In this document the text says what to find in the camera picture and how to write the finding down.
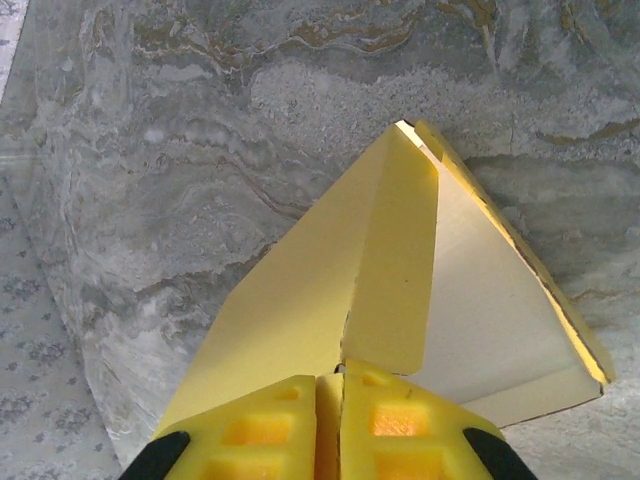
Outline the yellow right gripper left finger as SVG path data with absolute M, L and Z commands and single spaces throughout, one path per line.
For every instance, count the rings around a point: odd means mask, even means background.
M 122 479 L 312 479 L 316 379 L 296 375 L 180 420 Z

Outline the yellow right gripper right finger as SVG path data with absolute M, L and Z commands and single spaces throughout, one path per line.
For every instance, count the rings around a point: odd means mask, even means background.
M 490 421 L 364 361 L 345 362 L 343 479 L 534 479 Z

